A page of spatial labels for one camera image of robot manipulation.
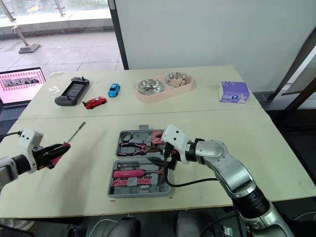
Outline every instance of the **screwdriver handle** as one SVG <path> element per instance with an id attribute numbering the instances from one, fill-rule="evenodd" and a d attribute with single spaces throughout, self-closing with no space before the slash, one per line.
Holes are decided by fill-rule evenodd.
<path id="1" fill-rule="evenodd" d="M 139 177 L 144 176 L 145 172 L 140 169 L 135 170 L 124 170 L 124 171 L 114 171 L 113 178 L 129 178 L 129 177 Z"/>

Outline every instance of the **laptop screen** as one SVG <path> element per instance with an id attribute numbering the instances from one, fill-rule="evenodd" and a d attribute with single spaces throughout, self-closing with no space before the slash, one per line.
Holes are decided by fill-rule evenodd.
<path id="1" fill-rule="evenodd" d="M 30 101 L 44 83 L 40 68 L 0 72 L 0 98 L 4 104 Z"/>

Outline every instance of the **toy car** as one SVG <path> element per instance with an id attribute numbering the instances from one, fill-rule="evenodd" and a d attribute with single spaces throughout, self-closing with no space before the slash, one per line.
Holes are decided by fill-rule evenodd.
<path id="1" fill-rule="evenodd" d="M 101 104 L 105 104 L 107 102 L 106 98 L 99 96 L 92 100 L 89 100 L 88 102 L 83 102 L 83 105 L 88 109 L 93 109 L 96 106 L 99 106 Z"/>
<path id="2" fill-rule="evenodd" d="M 116 97 L 118 93 L 119 93 L 119 84 L 117 83 L 112 84 L 108 92 L 109 97 Z"/>

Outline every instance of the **open toolbox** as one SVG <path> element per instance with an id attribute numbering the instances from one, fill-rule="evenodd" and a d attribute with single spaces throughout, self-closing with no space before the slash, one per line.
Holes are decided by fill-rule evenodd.
<path id="1" fill-rule="evenodd" d="M 109 197 L 157 197 L 171 193 L 163 172 L 162 151 L 165 144 L 156 137 L 162 133 L 163 130 L 149 130 L 148 125 L 139 125 L 139 130 L 122 131 L 119 134 L 116 150 L 118 160 L 113 164 Z"/>

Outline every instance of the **purple tissue box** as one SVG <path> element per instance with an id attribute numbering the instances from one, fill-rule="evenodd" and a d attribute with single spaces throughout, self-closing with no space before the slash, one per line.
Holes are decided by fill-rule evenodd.
<path id="1" fill-rule="evenodd" d="M 249 95 L 244 82 L 222 81 L 222 89 L 219 89 L 220 102 L 244 104 Z"/>

